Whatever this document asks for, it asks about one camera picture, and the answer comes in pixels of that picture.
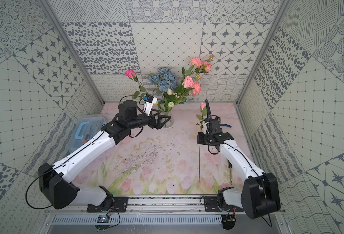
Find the light pink rose stem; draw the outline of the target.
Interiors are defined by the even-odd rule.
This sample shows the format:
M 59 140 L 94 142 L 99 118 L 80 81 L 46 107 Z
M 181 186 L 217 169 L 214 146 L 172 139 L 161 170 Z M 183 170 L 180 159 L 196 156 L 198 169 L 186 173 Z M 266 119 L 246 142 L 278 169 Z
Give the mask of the light pink rose stem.
M 197 116 L 197 118 L 200 120 L 200 123 L 199 123 L 200 130 L 197 135 L 197 143 L 199 145 L 199 151 L 198 151 L 198 183 L 199 184 L 201 180 L 201 143 L 203 141 L 202 138 L 203 138 L 203 130 L 204 130 L 204 120 L 207 115 L 206 104 L 204 102 L 200 104 L 200 112 L 201 112 L 201 115 Z

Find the clear glass vase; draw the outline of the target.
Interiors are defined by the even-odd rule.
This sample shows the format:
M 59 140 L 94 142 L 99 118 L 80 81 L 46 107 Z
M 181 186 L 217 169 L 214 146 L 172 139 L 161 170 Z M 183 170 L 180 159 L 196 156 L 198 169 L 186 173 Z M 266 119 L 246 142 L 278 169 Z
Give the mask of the clear glass vase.
M 174 124 L 174 118 L 172 115 L 172 111 L 168 112 L 161 112 L 161 115 L 163 116 L 168 116 L 168 118 L 162 118 L 162 121 L 165 122 L 163 125 L 163 128 L 170 128 Z

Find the pink carnation spray stem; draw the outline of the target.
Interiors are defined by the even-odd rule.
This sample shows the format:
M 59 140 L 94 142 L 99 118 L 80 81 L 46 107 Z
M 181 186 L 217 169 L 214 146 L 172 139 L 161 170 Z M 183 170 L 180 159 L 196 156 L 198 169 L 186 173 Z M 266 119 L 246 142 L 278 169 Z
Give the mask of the pink carnation spray stem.
M 188 70 L 185 70 L 184 67 L 182 68 L 183 80 L 189 76 L 200 83 L 203 75 L 207 75 L 211 71 L 211 63 L 214 61 L 214 58 L 214 55 L 209 55 L 207 60 L 201 60 L 198 57 L 192 58 Z

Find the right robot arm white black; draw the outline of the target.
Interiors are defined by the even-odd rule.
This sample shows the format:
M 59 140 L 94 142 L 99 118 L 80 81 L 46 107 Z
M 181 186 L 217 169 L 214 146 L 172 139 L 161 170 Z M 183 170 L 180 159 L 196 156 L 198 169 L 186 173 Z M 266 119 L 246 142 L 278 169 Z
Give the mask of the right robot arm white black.
M 242 209 L 250 219 L 263 217 L 280 211 L 281 202 L 278 181 L 273 173 L 266 173 L 255 165 L 239 148 L 230 133 L 222 130 L 221 118 L 212 115 L 209 101 L 201 104 L 203 115 L 202 131 L 197 134 L 197 143 L 216 149 L 238 172 L 243 181 L 242 191 L 233 187 L 220 189 L 217 193 L 218 206 L 223 211 Z

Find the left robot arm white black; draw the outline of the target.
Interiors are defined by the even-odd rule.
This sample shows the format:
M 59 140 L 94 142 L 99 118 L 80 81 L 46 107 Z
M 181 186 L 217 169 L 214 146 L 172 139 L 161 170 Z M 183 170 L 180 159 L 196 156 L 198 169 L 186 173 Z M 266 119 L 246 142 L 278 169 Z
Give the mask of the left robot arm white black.
M 100 211 L 112 208 L 113 194 L 105 187 L 81 188 L 74 185 L 73 181 L 102 153 L 130 136 L 131 130 L 145 126 L 159 130 L 171 119 L 152 108 L 154 100 L 144 101 L 144 109 L 140 109 L 133 100 L 119 104 L 118 113 L 112 121 L 102 126 L 93 138 L 54 164 L 44 163 L 39 167 L 39 189 L 55 209 L 63 209 L 71 204 L 87 204 Z

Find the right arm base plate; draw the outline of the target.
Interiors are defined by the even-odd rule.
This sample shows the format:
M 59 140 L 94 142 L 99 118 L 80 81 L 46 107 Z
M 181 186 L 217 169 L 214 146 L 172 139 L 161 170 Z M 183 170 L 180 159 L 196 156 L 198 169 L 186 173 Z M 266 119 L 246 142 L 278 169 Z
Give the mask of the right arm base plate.
M 205 212 L 243 212 L 244 210 L 234 205 L 228 205 L 222 198 L 217 196 L 202 196 L 200 198 L 201 205 L 204 206 Z

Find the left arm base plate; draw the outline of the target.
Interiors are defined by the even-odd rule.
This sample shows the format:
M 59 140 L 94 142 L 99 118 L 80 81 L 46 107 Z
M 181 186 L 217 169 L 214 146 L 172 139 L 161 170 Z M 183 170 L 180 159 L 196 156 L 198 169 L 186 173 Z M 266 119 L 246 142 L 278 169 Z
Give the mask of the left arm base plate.
M 111 197 L 106 198 L 99 206 L 89 204 L 86 212 L 88 213 L 107 213 L 114 210 L 119 213 L 126 212 L 128 206 L 128 197 Z

